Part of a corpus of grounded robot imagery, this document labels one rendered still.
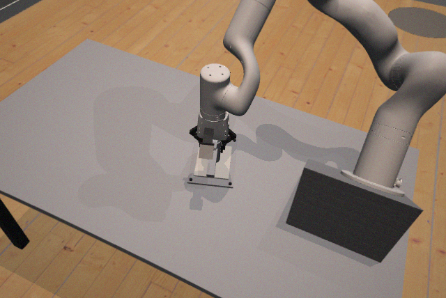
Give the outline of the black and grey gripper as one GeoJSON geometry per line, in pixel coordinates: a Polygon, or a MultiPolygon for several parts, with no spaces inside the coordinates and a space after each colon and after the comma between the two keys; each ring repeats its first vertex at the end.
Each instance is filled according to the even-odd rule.
{"type": "Polygon", "coordinates": [[[214,129],[213,140],[220,140],[221,153],[225,150],[225,145],[231,140],[236,139],[236,134],[229,129],[229,114],[226,112],[225,118],[219,121],[209,121],[203,118],[199,112],[198,123],[196,127],[190,130],[190,134],[200,143],[203,142],[204,128],[214,129]],[[229,135],[229,136],[228,136],[229,135]]]}

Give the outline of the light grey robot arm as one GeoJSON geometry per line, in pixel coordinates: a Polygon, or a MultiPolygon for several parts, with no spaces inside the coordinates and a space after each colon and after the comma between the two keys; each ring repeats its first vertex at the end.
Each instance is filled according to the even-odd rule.
{"type": "MultiPolygon", "coordinates": [[[[209,121],[226,112],[243,116],[260,84],[254,55],[258,38],[276,0],[240,0],[224,35],[223,45],[242,64],[240,87],[230,82],[229,69],[218,63],[200,71],[200,114],[209,121]]],[[[420,118],[446,94],[446,54],[407,52],[395,25],[373,0],[308,0],[335,19],[367,51],[380,80],[396,93],[377,109],[354,172],[341,174],[368,187],[404,197],[397,176],[420,118]]]]}

